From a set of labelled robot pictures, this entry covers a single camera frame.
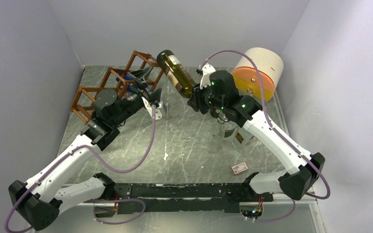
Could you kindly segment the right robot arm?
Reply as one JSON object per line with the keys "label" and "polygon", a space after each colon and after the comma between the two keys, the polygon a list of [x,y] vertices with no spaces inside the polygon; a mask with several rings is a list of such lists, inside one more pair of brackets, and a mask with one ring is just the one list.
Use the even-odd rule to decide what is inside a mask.
{"label": "right robot arm", "polygon": [[201,82],[194,86],[188,105],[196,112],[210,112],[215,118],[236,123],[260,140],[284,166],[282,171],[251,175],[242,189],[244,198],[254,201],[269,192],[282,192],[293,200],[306,195],[321,174],[324,156],[311,154],[295,143],[254,98],[240,95],[229,72],[203,69],[199,74]]}

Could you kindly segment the brown wooden wine rack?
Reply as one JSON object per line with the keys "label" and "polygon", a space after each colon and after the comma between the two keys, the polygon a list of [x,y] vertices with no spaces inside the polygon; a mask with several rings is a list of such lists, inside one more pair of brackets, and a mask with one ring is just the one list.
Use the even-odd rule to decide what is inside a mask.
{"label": "brown wooden wine rack", "polygon": [[[129,75],[130,71],[147,67],[153,67],[147,79],[147,84],[148,89],[154,91],[164,72],[158,66],[156,58],[149,53],[134,50],[129,61],[123,67],[86,66],[69,110],[84,124],[87,124],[92,119],[92,113],[94,112],[93,103],[98,93],[104,89],[112,88],[117,91],[119,97],[129,96],[130,84],[135,82],[124,80],[123,77]],[[124,86],[120,86],[116,81],[117,77],[123,81]]]}

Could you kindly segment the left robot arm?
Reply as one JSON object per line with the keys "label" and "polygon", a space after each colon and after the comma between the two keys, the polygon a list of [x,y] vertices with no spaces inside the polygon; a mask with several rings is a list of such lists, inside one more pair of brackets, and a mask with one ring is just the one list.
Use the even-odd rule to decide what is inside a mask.
{"label": "left robot arm", "polygon": [[162,90],[151,90],[147,83],[152,70],[147,67],[128,73],[134,84],[127,97],[120,97],[112,88],[104,88],[95,96],[92,118],[71,145],[27,181],[17,180],[9,186],[11,213],[19,213],[30,229],[40,231],[62,212],[82,202],[119,199],[114,181],[103,173],[69,187],[65,183],[91,157],[99,158],[100,152],[119,135],[119,128],[139,110],[146,109],[153,121],[162,116]]}

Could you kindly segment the green glass wine bottle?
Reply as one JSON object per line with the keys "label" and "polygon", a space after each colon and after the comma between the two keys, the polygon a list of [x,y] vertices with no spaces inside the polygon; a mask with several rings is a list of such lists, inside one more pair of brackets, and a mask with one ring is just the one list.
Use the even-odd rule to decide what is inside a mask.
{"label": "green glass wine bottle", "polygon": [[186,99],[191,98],[196,83],[174,53],[163,50],[157,55],[156,60],[179,94]]}

